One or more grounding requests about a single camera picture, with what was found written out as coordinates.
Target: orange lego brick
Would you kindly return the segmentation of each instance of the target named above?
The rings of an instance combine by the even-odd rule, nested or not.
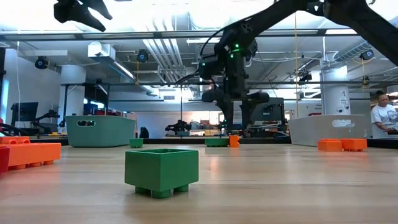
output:
[[[0,174],[7,172],[9,157],[10,149],[8,147],[0,147]]]
[[[52,164],[61,158],[60,143],[11,144],[9,169],[24,169]]]
[[[341,139],[344,151],[362,152],[368,148],[366,139]]]
[[[28,144],[30,143],[30,138],[28,136],[7,136],[0,137],[0,145],[8,144]]]
[[[230,147],[239,147],[239,136],[229,136],[229,146]]]
[[[339,139],[321,139],[318,141],[318,150],[327,152],[341,152],[343,145]]]

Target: gray bin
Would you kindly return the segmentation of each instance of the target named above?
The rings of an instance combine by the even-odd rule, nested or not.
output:
[[[341,123],[348,125],[339,127],[337,124]],[[320,115],[289,120],[292,144],[301,146],[317,146],[321,139],[364,138],[365,128],[365,115]]]

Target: green plastic block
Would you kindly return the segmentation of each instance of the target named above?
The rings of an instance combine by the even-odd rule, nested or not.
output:
[[[73,147],[127,146],[136,121],[118,116],[66,116],[68,142]],[[84,121],[91,125],[81,125]]]
[[[229,145],[228,138],[208,138],[205,139],[205,144],[208,147],[227,147]]]
[[[144,145],[143,139],[130,139],[130,147],[131,148],[142,147],[142,145]]]
[[[154,198],[185,192],[188,184],[199,180],[199,155],[195,150],[151,149],[127,151],[124,182],[136,192],[152,191]]]

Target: white column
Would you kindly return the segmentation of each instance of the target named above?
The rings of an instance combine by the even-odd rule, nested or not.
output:
[[[345,81],[347,80],[347,66],[332,68],[321,73],[322,81]],[[350,115],[351,106],[349,103],[348,85],[321,85],[322,110],[328,115]]]
[[[76,65],[64,65],[61,70],[61,84],[68,83],[83,83],[86,82],[86,70],[83,67]],[[66,115],[83,115],[83,100],[85,98],[84,86],[69,86],[67,98],[67,113]],[[65,87],[60,87],[60,103],[58,114],[58,124],[63,119],[63,102],[65,98]]]

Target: wooden tabletop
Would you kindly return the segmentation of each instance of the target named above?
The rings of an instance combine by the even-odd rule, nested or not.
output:
[[[1,224],[398,223],[398,150],[291,145],[198,149],[199,182],[164,200],[124,183],[128,147],[64,147],[53,166],[0,178]]]

